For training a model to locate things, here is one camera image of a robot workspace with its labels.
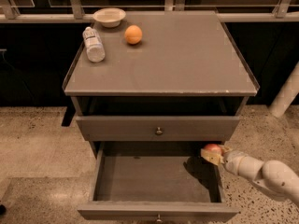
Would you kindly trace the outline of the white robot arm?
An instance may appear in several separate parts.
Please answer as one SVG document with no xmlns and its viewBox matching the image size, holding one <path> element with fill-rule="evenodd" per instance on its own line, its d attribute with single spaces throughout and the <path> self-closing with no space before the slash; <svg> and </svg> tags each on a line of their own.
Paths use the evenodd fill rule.
<svg viewBox="0 0 299 224">
<path fill-rule="evenodd" d="M 247 179 L 250 184 L 273 200 L 287 199 L 299 206 L 299 176 L 281 161 L 261 161 L 224 145 L 207 144 L 200 151 L 201 157 L 222 165 L 228 173 Z"/>
</svg>

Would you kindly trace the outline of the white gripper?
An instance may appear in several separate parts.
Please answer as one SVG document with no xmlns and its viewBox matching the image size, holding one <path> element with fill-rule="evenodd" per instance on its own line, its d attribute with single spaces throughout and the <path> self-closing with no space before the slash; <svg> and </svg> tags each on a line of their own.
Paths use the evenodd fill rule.
<svg viewBox="0 0 299 224">
<path fill-rule="evenodd" d="M 201 149 L 201 157 L 216 165 L 219 166 L 224 161 L 224 168 L 229 173 L 237 173 L 239 170 L 239 165 L 241 161 L 247 157 L 247 154 L 241 151 L 232 150 L 230 147 L 226 145 L 220 145 L 220 151 L 212 151 L 207 149 Z"/>
</svg>

